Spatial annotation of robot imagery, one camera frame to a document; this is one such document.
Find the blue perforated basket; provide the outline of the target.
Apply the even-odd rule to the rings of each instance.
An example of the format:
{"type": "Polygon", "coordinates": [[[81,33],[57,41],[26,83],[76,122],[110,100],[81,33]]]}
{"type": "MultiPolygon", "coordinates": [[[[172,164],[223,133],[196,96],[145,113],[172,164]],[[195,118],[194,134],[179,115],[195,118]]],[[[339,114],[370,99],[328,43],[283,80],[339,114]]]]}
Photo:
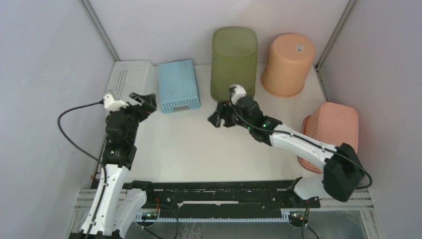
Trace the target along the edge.
{"type": "Polygon", "coordinates": [[[191,59],[163,63],[159,70],[161,112],[175,113],[201,106],[199,89],[191,59]]]}

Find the white plastic basket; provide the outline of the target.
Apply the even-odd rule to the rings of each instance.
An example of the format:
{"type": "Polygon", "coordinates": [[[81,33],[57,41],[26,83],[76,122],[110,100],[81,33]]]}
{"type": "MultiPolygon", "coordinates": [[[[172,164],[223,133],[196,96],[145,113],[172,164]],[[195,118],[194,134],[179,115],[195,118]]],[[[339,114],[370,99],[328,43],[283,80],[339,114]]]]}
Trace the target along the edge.
{"type": "Polygon", "coordinates": [[[118,61],[115,63],[107,92],[116,100],[138,104],[129,95],[158,94],[158,70],[149,61],[118,61]]]}

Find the green plastic waste bin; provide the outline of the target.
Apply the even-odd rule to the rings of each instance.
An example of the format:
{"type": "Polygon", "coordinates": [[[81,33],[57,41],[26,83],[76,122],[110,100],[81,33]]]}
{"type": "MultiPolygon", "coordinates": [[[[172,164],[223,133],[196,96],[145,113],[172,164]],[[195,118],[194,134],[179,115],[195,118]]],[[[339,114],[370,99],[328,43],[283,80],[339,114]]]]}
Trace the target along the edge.
{"type": "Polygon", "coordinates": [[[210,83],[213,100],[228,101],[229,87],[233,84],[255,96],[257,58],[258,39],[252,29],[232,26],[216,30],[212,38],[210,83]]]}

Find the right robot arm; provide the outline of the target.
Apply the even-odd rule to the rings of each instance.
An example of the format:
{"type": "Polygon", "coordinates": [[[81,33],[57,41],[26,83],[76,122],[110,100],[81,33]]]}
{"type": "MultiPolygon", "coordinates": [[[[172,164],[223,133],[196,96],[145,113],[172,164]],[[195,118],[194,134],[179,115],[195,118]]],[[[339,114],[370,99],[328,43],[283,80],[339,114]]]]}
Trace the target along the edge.
{"type": "Polygon", "coordinates": [[[359,184],[367,175],[352,146],[327,144],[296,132],[280,120],[264,115],[251,96],[236,103],[219,102],[208,121],[216,128],[241,126],[256,141],[292,152],[322,171],[315,177],[294,180],[287,194],[293,207],[301,207],[308,199],[321,195],[346,202],[356,189],[361,189],[359,184]]]}

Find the pink perforated basket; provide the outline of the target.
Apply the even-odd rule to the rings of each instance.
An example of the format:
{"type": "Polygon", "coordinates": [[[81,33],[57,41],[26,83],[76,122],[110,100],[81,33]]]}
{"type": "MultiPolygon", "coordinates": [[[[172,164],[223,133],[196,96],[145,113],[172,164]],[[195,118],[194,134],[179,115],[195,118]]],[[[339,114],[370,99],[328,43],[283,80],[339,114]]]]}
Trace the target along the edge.
{"type": "Polygon", "coordinates": [[[304,119],[302,134],[324,143],[347,143],[358,151],[358,112],[351,107],[323,103],[304,119]]]}

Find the orange plastic bucket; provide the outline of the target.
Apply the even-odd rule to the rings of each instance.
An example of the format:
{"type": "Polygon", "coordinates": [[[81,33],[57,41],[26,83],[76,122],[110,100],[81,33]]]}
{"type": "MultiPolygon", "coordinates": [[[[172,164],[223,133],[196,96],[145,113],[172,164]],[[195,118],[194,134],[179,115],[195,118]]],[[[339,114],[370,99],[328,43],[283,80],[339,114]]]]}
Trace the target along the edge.
{"type": "Polygon", "coordinates": [[[315,59],[315,47],[305,36],[282,34],[270,46],[261,84],[277,97],[293,97],[304,88],[315,59]]]}

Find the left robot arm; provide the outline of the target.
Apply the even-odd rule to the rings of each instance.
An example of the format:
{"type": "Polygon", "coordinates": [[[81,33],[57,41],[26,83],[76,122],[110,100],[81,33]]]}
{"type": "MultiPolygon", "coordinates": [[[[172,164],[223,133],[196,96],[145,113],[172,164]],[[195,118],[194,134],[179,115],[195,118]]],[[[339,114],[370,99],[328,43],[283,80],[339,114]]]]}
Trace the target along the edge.
{"type": "Polygon", "coordinates": [[[137,151],[139,124],[157,108],[155,94],[132,92],[129,97],[134,105],[116,100],[111,93],[98,102],[108,111],[103,156],[94,159],[102,168],[101,177],[90,211],[79,231],[70,233],[71,239],[123,239],[140,208],[155,203],[153,191],[138,188],[128,190],[123,202],[118,203],[137,151]]]}

